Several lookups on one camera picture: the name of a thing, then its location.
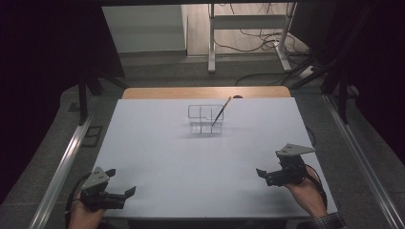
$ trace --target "metal rail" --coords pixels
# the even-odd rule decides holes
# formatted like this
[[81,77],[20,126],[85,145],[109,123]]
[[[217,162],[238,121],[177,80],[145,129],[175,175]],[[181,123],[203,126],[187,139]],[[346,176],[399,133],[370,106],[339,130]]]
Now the metal rail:
[[87,129],[89,128],[90,123],[93,119],[93,114],[95,112],[98,100],[99,98],[97,96],[92,97],[89,104],[89,115],[87,116],[87,119],[84,121],[83,125],[77,126],[75,133],[65,151],[65,154],[60,160],[59,166],[57,167],[56,172],[53,175],[51,183],[48,186],[44,197],[39,203],[35,215],[33,215],[32,222],[30,223],[29,228],[44,228],[47,224],[48,218],[50,217],[54,204],[56,203],[57,197],[59,196],[62,186],[65,183],[66,177],[68,176],[72,164],[75,161],[75,156],[80,147],[81,141],[86,135]]
[[357,162],[360,171],[363,173],[364,178],[366,179],[367,183],[372,190],[382,212],[385,215],[388,223],[390,224],[391,228],[395,229],[404,229],[405,225],[403,223],[402,218],[398,214],[396,207],[393,201],[390,198],[387,190],[381,184],[380,180],[378,179],[375,171],[372,168],[372,165],[367,160],[363,150],[361,149],[360,145],[358,144],[354,134],[351,131],[349,125],[345,124],[344,121],[340,118],[339,113],[337,112],[336,104],[333,101],[332,95],[324,95],[325,101],[328,104],[330,112],[336,121],[337,126],[339,127],[345,141],[347,142],[349,148],[351,149],[354,158]]

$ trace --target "sleeve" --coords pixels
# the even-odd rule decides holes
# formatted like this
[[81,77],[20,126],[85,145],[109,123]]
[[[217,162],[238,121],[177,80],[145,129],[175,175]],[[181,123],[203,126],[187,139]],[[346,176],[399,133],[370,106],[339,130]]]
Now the sleeve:
[[338,213],[332,213],[319,219],[300,223],[297,229],[347,229],[345,221]]

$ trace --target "white tabletop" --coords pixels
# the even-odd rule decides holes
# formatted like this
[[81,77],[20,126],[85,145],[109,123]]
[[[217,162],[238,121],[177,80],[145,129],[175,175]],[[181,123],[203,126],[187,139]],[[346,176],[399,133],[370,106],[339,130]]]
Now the white tabletop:
[[[96,166],[117,169],[106,189],[123,194],[137,186],[122,210],[128,219],[295,218],[308,214],[284,187],[268,187],[256,168],[281,170],[275,151],[287,143],[311,147],[294,98],[232,99],[221,134],[191,134],[189,105],[225,99],[129,99],[117,104]],[[336,212],[315,153],[315,168]]]

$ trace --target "wire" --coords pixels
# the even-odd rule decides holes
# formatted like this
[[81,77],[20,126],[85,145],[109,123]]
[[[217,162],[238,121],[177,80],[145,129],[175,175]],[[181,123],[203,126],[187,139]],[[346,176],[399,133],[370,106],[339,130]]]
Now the wire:
[[307,131],[312,135],[311,144],[312,144],[313,147],[315,147],[315,144],[316,144],[316,136],[315,136],[315,134],[314,134],[313,131],[310,129],[310,127],[305,126],[305,129],[307,129]]
[[259,47],[255,48],[255,49],[252,49],[252,50],[240,50],[240,49],[237,49],[237,48],[234,48],[234,47],[230,47],[230,46],[226,46],[226,45],[221,45],[221,44],[219,44],[219,43],[215,40],[215,38],[214,38],[214,42],[215,42],[215,44],[218,45],[219,47],[228,48],[228,49],[235,50],[235,51],[238,51],[238,52],[254,52],[254,51],[257,51],[257,50],[261,49],[261,48],[264,46],[264,44],[267,43],[267,42],[265,42],[265,43],[263,43],[262,45],[260,45]]
[[[245,76],[243,76],[243,77],[237,79],[236,82],[235,82],[235,86],[238,86],[238,83],[239,83],[240,81],[244,80],[244,79],[247,79],[247,78],[250,78],[250,77],[253,77],[253,76],[257,76],[257,75],[268,75],[268,74],[269,74],[269,75],[275,75],[275,74],[286,75],[285,73],[253,73],[253,74],[248,74],[248,75],[245,75]],[[281,81],[282,79],[283,79],[283,78],[277,79],[276,81],[270,82],[270,83],[267,84],[267,85],[270,86],[270,85],[272,85],[272,84],[274,84],[274,83],[277,83],[277,82]]]

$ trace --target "gray carpet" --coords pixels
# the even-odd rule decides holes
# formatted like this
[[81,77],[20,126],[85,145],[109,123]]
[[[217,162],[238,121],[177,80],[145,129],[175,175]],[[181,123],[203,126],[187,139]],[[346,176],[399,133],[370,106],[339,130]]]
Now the gray carpet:
[[[219,61],[215,74],[207,72],[206,62],[157,63],[124,66],[125,79],[131,87],[193,87],[193,86],[235,86],[235,82],[249,74],[254,75],[238,83],[239,86],[268,85],[284,75],[276,58],[267,61]],[[292,91],[304,122],[310,127],[316,139],[318,159],[330,186],[339,212],[350,228],[390,228],[378,203],[353,159],[344,138],[337,128],[328,107],[320,94],[322,79],[315,80],[300,90]],[[53,208],[46,228],[64,228],[64,207],[75,182],[91,171],[101,142],[108,129],[117,100],[123,90],[108,81],[101,80],[104,93],[101,96],[95,117],[91,123],[93,131],[100,130],[100,139],[84,139],[86,146],[80,147],[75,163]],[[0,206],[1,228],[27,228],[42,199],[53,173],[66,150],[79,120],[79,113],[69,112],[72,103],[77,103],[77,89],[71,88],[61,97],[61,105],[53,126],[38,148],[32,162],[11,193]],[[394,153],[378,136],[373,128],[350,101],[349,122],[359,136],[359,142],[368,152],[373,167],[395,200],[404,217],[405,171]],[[299,221],[291,220],[288,228],[294,228]],[[113,221],[119,228],[126,223]]]

